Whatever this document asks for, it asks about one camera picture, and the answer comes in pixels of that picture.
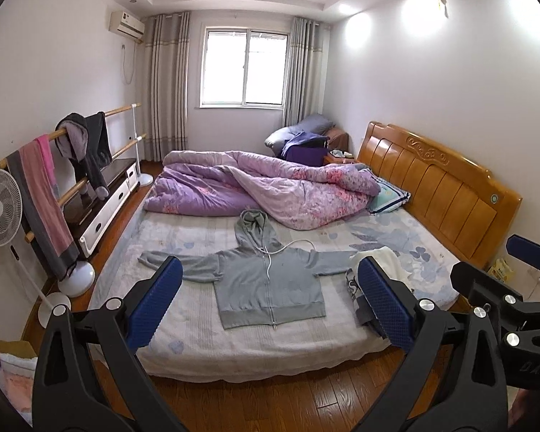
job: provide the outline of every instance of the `window pane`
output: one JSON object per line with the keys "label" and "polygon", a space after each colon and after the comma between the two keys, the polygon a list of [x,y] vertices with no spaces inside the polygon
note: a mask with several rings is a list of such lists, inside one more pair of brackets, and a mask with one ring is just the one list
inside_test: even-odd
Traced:
{"label": "window pane", "polygon": [[287,36],[251,33],[246,102],[282,104]]}
{"label": "window pane", "polygon": [[208,32],[203,102],[242,102],[245,55],[245,32]]}

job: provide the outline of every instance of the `nightstand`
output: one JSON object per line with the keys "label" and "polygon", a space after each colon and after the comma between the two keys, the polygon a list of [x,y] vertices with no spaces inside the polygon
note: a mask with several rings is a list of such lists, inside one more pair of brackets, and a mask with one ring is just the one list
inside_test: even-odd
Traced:
{"label": "nightstand", "polygon": [[346,159],[346,158],[336,158],[332,154],[328,153],[324,156],[324,165],[328,164],[355,164],[357,163],[356,159]]}

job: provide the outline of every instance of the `purple comforter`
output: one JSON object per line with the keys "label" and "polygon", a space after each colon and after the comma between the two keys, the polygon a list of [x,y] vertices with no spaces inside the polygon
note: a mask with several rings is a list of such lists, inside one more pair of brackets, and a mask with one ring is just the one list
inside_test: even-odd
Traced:
{"label": "purple comforter", "polygon": [[254,153],[172,151],[144,208],[189,216],[263,209],[283,225],[315,229],[368,206],[380,187],[351,164],[306,167]]}

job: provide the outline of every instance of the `window sill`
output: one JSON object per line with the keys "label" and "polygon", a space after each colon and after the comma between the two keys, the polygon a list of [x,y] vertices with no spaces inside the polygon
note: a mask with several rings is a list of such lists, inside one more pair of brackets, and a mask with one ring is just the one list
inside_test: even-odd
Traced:
{"label": "window sill", "polygon": [[283,105],[224,105],[224,104],[210,104],[194,107],[196,110],[200,109],[262,109],[264,111],[283,111]]}

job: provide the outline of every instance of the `purple storage box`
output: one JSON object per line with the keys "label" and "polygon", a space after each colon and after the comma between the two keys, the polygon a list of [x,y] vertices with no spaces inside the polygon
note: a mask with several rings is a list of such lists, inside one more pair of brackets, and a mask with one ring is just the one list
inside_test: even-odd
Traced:
{"label": "purple storage box", "polygon": [[309,167],[321,167],[324,165],[324,156],[328,154],[328,148],[308,148],[304,146],[291,146],[286,152],[285,159]]}

